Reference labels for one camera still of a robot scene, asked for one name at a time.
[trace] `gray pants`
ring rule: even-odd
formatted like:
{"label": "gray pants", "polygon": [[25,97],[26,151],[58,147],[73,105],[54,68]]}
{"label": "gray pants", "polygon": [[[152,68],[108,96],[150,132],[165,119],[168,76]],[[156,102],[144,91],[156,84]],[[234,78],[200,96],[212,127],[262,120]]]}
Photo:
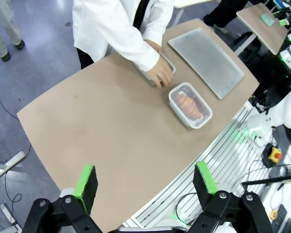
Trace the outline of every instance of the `gray pants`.
{"label": "gray pants", "polygon": [[[0,0],[0,23],[5,28],[11,42],[14,45],[19,45],[21,42],[21,35],[14,20],[10,0]],[[8,49],[0,36],[0,57],[4,57],[7,53]]]}

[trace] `silver tray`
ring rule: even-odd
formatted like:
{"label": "silver tray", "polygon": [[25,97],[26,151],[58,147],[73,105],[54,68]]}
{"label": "silver tray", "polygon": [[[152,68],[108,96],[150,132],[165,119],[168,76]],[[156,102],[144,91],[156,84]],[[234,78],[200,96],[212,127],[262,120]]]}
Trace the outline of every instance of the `silver tray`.
{"label": "silver tray", "polygon": [[244,77],[242,70],[201,28],[171,39],[168,43],[220,99]]}

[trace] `brown tabletop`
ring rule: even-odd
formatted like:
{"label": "brown tabletop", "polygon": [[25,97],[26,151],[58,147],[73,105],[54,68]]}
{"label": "brown tabletop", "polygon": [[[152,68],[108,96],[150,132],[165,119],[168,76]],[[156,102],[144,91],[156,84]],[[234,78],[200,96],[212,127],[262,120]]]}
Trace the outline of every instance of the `brown tabletop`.
{"label": "brown tabletop", "polygon": [[[199,27],[245,74],[223,100],[167,45]],[[258,86],[233,51],[199,19],[167,30],[162,50],[177,68],[170,87],[150,86],[130,61],[115,54],[62,81],[17,114],[60,189],[74,187],[85,164],[96,165],[99,185],[91,216],[103,232],[117,228],[166,187]],[[213,111],[199,130],[187,130],[168,105],[168,92],[182,82],[191,83]]]}
{"label": "brown tabletop", "polygon": [[[263,14],[268,14],[275,21],[272,26],[269,27],[262,21],[260,16]],[[237,16],[274,55],[279,52],[288,30],[279,25],[279,20],[264,4],[243,9],[237,12]]]}

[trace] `shirt sleeve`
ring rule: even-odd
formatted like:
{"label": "shirt sleeve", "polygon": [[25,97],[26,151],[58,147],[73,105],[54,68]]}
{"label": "shirt sleeve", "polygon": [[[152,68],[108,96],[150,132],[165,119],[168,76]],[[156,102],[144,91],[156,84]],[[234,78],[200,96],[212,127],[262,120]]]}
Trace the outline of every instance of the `shirt sleeve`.
{"label": "shirt sleeve", "polygon": [[171,19],[174,10],[174,0],[158,0],[151,8],[150,21],[143,33],[143,39],[148,39],[162,46],[162,36]]}
{"label": "shirt sleeve", "polygon": [[133,61],[142,71],[155,66],[159,54],[130,24],[120,1],[83,0],[83,4],[86,15],[92,18],[99,32],[119,54]]}

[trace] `hand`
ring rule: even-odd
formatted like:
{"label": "hand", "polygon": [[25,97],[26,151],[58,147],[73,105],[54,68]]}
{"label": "hand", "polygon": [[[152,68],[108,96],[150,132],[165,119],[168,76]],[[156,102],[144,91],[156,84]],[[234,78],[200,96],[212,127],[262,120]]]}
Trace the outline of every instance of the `hand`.
{"label": "hand", "polygon": [[162,48],[152,40],[145,40],[158,54],[162,53]]}
{"label": "hand", "polygon": [[168,63],[160,56],[155,66],[147,72],[151,79],[155,82],[158,88],[162,87],[161,81],[165,86],[169,86],[172,78],[174,77]]}

